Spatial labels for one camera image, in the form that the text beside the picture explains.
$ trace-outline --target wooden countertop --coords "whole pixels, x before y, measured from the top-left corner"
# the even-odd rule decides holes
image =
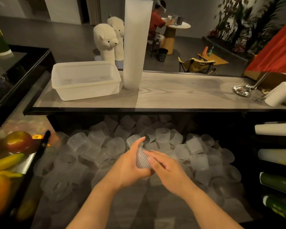
[[[147,112],[147,111],[265,111],[276,108],[253,98],[262,94],[256,90],[253,98],[237,96],[232,87],[252,84],[241,77],[196,75],[194,73],[153,73],[143,72],[139,90],[121,91],[110,96],[82,100],[63,101],[51,81],[46,85],[37,100],[28,106],[28,114],[49,114],[52,112]]]

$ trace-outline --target chair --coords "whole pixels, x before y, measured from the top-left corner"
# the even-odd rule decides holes
[[[150,57],[153,56],[153,52],[154,52],[154,47],[156,45],[156,32],[155,31],[149,31],[148,32],[148,38],[147,41],[152,42],[153,47],[152,47],[152,54],[150,55]]]
[[[216,63],[216,61],[211,60],[211,61],[202,61],[196,58],[191,58],[190,60],[183,62],[181,61],[180,57],[178,57],[179,60],[179,72],[181,72],[181,67],[183,68],[184,72],[200,72],[203,69],[206,69],[208,67],[208,70],[206,73],[209,72],[209,69],[211,66]],[[212,72],[215,72],[216,74],[216,68],[213,68],[212,71],[208,74],[211,74]]]

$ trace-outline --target round table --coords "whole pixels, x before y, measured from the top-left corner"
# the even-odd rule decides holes
[[[174,43],[175,43],[175,35],[176,29],[189,29],[191,25],[183,22],[181,26],[167,26],[164,32],[165,41],[163,44],[163,48],[168,50],[168,55],[172,55],[174,52]]]

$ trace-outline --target alpaca plush toy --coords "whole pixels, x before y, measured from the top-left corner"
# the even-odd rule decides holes
[[[116,32],[116,37],[119,41],[118,45],[114,48],[114,55],[116,57],[116,61],[123,61],[124,60],[124,45],[123,45],[123,38],[124,38],[124,22],[122,19],[117,17],[110,17],[107,19],[107,24],[114,28]]]
[[[104,61],[115,64],[114,48],[119,41],[114,29],[108,24],[98,24],[93,30],[94,42]]]

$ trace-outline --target floor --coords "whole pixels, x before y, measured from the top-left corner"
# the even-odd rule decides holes
[[[9,44],[50,48],[56,62],[93,61],[98,54],[93,40],[93,26],[53,23],[41,20],[28,20],[0,16],[0,28]],[[207,42],[199,38],[176,37],[174,54],[165,62],[150,57],[150,48],[145,55],[144,70],[179,72],[178,57],[186,61],[198,58]],[[240,76],[246,62],[214,49],[214,53],[229,62],[217,67],[217,74]]]

